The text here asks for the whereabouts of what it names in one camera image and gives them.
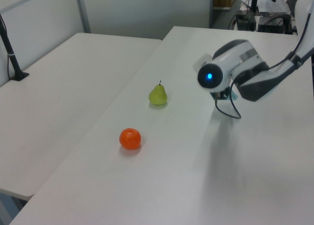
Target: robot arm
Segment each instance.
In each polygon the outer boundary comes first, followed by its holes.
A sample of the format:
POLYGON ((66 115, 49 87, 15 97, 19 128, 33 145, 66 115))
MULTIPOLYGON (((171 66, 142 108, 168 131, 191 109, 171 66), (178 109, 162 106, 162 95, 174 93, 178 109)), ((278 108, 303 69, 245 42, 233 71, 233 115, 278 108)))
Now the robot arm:
POLYGON ((228 88, 233 80, 244 99, 259 100, 314 54, 314 16, 311 16, 314 0, 308 9, 299 44, 278 65, 269 67, 249 41, 234 40, 220 48, 213 58, 204 55, 193 65, 199 84, 218 93, 228 88))

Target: wall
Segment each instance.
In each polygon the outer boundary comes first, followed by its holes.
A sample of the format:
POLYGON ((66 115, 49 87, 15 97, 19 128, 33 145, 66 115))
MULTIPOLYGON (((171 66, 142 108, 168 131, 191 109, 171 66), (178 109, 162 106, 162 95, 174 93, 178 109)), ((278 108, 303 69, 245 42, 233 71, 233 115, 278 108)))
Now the wall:
POLYGON ((163 39, 173 26, 209 27, 211 0, 81 0, 92 33, 163 39))
MULTIPOLYGON (((22 70, 75 33, 83 32, 77 0, 29 0, 2 17, 22 70)), ((0 86, 8 81, 6 60, 0 40, 0 86)))

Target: table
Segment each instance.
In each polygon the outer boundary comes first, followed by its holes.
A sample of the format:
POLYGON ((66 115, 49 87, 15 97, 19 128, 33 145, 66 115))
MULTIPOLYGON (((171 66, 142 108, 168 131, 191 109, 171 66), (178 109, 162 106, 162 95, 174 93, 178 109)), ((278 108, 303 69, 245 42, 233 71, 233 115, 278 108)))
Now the table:
POLYGON ((310 62, 267 98, 236 100, 242 120, 219 113, 197 83, 192 64, 241 38, 269 65, 297 44, 297 36, 174 27, 12 225, 313 224, 310 62), (163 108, 148 100, 159 80, 163 108), (139 150, 120 147, 127 127, 142 134, 139 150))
POLYGON ((79 33, 0 88, 0 192, 29 200, 160 40, 79 33))

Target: black pole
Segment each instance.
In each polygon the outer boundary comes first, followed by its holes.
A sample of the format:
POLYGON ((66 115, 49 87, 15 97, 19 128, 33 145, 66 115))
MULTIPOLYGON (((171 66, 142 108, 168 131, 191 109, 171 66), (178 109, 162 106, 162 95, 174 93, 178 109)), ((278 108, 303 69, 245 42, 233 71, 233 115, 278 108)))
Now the black pole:
POLYGON ((0 20, 0 22, 1 22, 1 24, 0 24, 0 35, 1 35, 2 41, 4 43, 4 46, 5 46, 6 51, 10 57, 12 66, 13 66, 14 71, 15 71, 15 76, 12 78, 12 80, 21 81, 22 79, 27 77, 29 74, 22 72, 22 70, 20 69, 19 63, 16 60, 14 51, 13 51, 11 43, 9 41, 7 31, 6 31, 5 26, 4 26, 4 22, 2 20, 0 20))
POLYGON ((256 13, 256 7, 257 7, 257 0, 252 0, 251 10, 254 12, 254 14, 256 13))

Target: green pear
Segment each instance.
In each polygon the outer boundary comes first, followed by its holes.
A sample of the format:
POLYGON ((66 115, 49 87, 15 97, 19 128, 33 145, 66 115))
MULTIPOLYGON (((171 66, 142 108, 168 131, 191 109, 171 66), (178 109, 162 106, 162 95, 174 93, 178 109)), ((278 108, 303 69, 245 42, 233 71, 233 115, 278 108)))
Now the green pear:
POLYGON ((167 94, 163 85, 155 86, 155 88, 149 93, 148 99, 153 105, 163 105, 167 102, 167 94))

